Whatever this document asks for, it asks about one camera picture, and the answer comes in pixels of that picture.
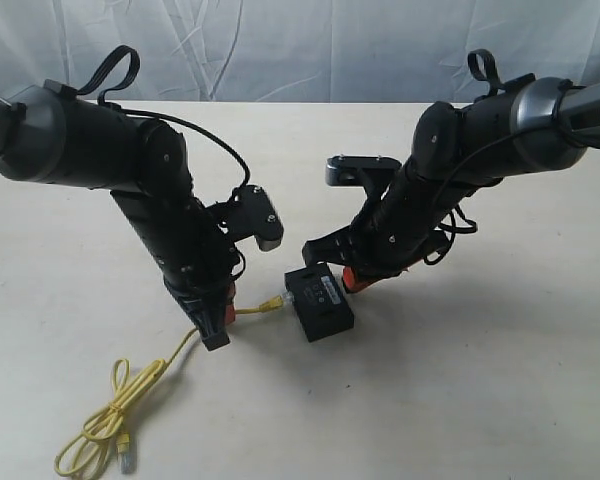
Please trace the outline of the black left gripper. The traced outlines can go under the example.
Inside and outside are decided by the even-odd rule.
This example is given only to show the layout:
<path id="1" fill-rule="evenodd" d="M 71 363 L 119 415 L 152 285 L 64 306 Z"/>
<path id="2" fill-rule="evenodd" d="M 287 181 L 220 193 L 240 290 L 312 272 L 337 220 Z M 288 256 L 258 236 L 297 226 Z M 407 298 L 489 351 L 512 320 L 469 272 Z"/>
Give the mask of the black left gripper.
<path id="1" fill-rule="evenodd" d="M 238 254 L 234 243 L 226 239 L 172 239 L 164 244 L 162 258 L 164 284 L 197 327 L 206 349 L 228 345 L 225 324 L 236 320 L 232 271 Z"/>

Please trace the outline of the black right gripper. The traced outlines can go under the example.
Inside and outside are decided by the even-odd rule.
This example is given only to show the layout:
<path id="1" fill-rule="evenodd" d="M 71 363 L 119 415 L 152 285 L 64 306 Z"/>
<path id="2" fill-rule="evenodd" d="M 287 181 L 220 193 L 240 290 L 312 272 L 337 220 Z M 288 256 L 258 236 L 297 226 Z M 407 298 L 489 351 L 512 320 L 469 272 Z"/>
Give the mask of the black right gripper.
<path id="1" fill-rule="evenodd" d="M 445 200 L 437 205 L 427 199 L 383 201 L 351 224 L 306 241 L 303 260 L 308 266 L 343 266 L 343 288 L 357 294 L 418 263 L 439 263 L 450 249 L 450 238 L 435 228 L 449 213 Z"/>

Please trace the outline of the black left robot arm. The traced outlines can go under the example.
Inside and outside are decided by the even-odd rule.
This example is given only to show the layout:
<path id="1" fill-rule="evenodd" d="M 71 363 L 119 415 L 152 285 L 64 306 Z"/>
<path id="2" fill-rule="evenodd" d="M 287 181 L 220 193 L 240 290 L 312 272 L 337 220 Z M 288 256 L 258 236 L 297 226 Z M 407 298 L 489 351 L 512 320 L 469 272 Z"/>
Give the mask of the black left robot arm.
<path id="1" fill-rule="evenodd" d="M 105 189 L 208 350 L 228 344 L 234 244 L 193 194 L 184 136 L 155 118 L 77 98 L 48 82 L 0 99 L 0 174 Z"/>

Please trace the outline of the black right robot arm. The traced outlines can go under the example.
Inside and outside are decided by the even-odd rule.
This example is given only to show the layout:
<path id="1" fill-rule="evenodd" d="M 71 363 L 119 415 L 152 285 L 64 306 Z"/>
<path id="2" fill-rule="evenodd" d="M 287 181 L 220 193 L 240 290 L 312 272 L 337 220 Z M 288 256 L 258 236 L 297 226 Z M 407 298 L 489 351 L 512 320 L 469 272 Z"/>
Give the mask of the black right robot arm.
<path id="1" fill-rule="evenodd" d="M 349 225 L 304 244 L 304 263 L 341 266 L 350 293 L 437 264 L 457 236 L 477 229 L 463 199 L 510 176 L 568 169 L 589 148 L 600 150 L 600 83 L 526 75 L 462 108 L 434 103 L 407 160 L 327 161 L 327 183 L 362 187 L 366 200 Z"/>

